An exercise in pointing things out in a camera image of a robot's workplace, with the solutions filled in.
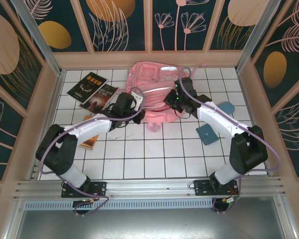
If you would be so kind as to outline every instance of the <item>teal wallpaper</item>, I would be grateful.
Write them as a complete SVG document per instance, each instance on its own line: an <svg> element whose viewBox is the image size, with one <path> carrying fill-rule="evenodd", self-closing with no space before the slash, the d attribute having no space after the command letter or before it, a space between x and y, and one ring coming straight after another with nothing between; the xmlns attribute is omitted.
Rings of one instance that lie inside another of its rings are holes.
<svg viewBox="0 0 299 239"><path fill-rule="evenodd" d="M145 51L143 0L80 0L95 51Z"/></svg>
<svg viewBox="0 0 299 239"><path fill-rule="evenodd" d="M153 0L152 50L202 50L215 2Z"/></svg>
<svg viewBox="0 0 299 239"><path fill-rule="evenodd" d="M24 2L53 52L87 51L70 0Z"/></svg>
<svg viewBox="0 0 299 239"><path fill-rule="evenodd" d="M0 97L0 180L3 177L23 117Z"/></svg>
<svg viewBox="0 0 299 239"><path fill-rule="evenodd" d="M299 177L299 93L279 110L275 117L295 172Z"/></svg>
<svg viewBox="0 0 299 239"><path fill-rule="evenodd" d="M299 80L299 0L287 10L255 67L271 106Z"/></svg>
<svg viewBox="0 0 299 239"><path fill-rule="evenodd" d="M27 109L42 65L0 4L0 86Z"/></svg>
<svg viewBox="0 0 299 239"><path fill-rule="evenodd" d="M225 0L210 50L242 50L266 0Z"/></svg>

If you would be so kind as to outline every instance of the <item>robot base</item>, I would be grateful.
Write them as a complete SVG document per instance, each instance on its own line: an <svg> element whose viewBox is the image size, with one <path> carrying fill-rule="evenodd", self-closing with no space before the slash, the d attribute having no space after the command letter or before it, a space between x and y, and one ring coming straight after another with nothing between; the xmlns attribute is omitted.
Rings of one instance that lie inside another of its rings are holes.
<svg viewBox="0 0 299 239"><path fill-rule="evenodd" d="M89 185L89 189L86 193L93 194L95 196L105 196L106 192L106 182L91 182ZM71 188L68 184L62 184L62 198L90 198L85 195L80 194L79 192L75 191Z"/></svg>
<svg viewBox="0 0 299 239"><path fill-rule="evenodd" d="M209 179L194 181L196 196L230 196L231 191L228 187L238 194L237 182L235 180L231 180L227 184L223 185L217 190L217 192L211 186Z"/></svg>

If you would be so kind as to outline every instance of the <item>gray metal surface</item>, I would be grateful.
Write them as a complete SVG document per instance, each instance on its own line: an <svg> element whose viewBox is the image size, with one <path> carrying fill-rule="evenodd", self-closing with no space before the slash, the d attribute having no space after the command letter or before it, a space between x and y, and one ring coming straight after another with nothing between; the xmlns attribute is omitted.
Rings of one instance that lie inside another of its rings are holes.
<svg viewBox="0 0 299 239"><path fill-rule="evenodd" d="M103 201L93 205L83 205L78 210L97 208ZM30 201L25 204L25 211L55 211L73 210L73 201ZM211 198L193 199L153 199L153 200L110 200L100 210L144 210L144 209L183 209L183 208L211 208Z"/></svg>
<svg viewBox="0 0 299 239"><path fill-rule="evenodd" d="M281 239L270 198L242 198L232 211L210 209L25 211L18 239Z"/></svg>

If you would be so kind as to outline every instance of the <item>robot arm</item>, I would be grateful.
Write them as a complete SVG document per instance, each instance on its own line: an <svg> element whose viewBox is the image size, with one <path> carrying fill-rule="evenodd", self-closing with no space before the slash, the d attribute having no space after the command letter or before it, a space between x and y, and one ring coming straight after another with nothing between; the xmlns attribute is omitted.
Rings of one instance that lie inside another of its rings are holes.
<svg viewBox="0 0 299 239"><path fill-rule="evenodd" d="M240 125L263 139L263 132L257 125L248 127L234 120L218 109L210 98L205 95L198 96L190 78L182 78L181 81L186 91L195 99L206 104L206 106L193 101L183 91L179 81L175 81L176 91L171 90L164 100L165 103L180 113L185 110L194 117L205 121L222 133L227 140L231 141L229 163L226 163L221 169L210 175L210 184L215 192L267 160L266 147L260 141L237 127L237 125Z"/></svg>
<svg viewBox="0 0 299 239"><path fill-rule="evenodd" d="M89 123L85 125L79 126L81 123L66 127L57 124L52 125L35 154L36 158L38 160L42 159L48 146L58 135L70 128L75 128L58 140L57 143L61 144L60 146L53 145L44 160L44 164L80 191L88 192L90 190L90 179L73 164L76 147L96 135L120 127L123 122L128 124L129 120L121 121L119 119L135 115L136 109L139 108L140 98L142 101L143 98L140 96L137 96L137 100L135 100L131 94L121 93L114 104L111 104L101 114L89 119ZM134 123L140 124L144 115L145 112L142 110L140 114L133 118Z"/></svg>

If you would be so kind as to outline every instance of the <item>pink backpack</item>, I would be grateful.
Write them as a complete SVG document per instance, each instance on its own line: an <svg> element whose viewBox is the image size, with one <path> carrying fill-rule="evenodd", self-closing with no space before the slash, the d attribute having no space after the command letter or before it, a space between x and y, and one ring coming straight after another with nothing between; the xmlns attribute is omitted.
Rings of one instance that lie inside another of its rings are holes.
<svg viewBox="0 0 299 239"><path fill-rule="evenodd" d="M126 91L139 87L145 94L144 122L149 124L153 132L160 129L160 124L179 119L175 111L163 100L171 89L175 89L174 81L179 78L181 67L142 61L135 64L126 81Z"/></svg>

